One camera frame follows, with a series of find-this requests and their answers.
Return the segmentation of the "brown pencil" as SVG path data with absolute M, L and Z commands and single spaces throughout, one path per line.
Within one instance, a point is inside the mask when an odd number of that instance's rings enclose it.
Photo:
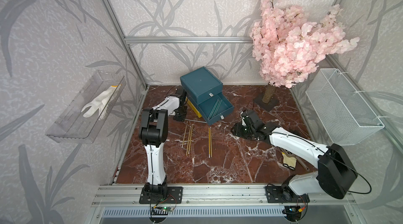
M 185 139 L 186 139 L 186 134 L 187 134 L 187 128 L 188 128 L 188 124 L 185 124 L 185 131 L 184 131 L 183 140 L 182 140 L 182 145 L 181 145 L 182 148 L 183 148 L 183 146 L 184 146 L 184 144 L 185 144 Z

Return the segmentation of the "teal pull-out drawer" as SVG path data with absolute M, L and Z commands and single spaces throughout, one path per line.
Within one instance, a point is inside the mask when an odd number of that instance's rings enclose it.
M 230 115 L 234 111 L 234 106 L 223 93 L 219 93 L 198 104 L 198 110 L 210 126 Z

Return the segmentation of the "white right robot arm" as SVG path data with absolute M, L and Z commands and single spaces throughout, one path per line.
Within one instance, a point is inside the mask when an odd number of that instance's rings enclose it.
M 281 186 L 267 186 L 269 195 L 278 192 L 284 202 L 290 203 L 312 193 L 343 199 L 357 179 L 358 173 L 342 146 L 315 143 L 273 123 L 264 123 L 253 110 L 243 111 L 240 117 L 231 129 L 234 136 L 282 148 L 316 168 L 315 172 L 290 176 Z

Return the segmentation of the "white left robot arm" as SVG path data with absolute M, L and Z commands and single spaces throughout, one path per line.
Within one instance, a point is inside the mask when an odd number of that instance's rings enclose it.
M 148 179 L 144 186 L 146 195 L 167 196 L 166 173 L 163 165 L 163 147 L 169 132 L 169 116 L 177 122 L 185 121 L 187 115 L 187 92 L 179 87 L 175 94 L 161 103 L 145 108 L 141 114 L 139 138 L 145 147 L 148 160 Z

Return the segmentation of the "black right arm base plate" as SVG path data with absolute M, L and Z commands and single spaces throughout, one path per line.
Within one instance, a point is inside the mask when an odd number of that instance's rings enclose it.
M 276 186 L 274 184 L 268 184 L 265 187 L 265 193 L 268 203 L 309 203 L 310 199 L 307 194 L 297 195 L 287 186 Z

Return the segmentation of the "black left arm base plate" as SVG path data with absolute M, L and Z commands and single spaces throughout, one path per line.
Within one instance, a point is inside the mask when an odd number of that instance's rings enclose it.
M 146 184 L 141 191 L 140 204 L 180 204 L 183 187 L 152 186 Z

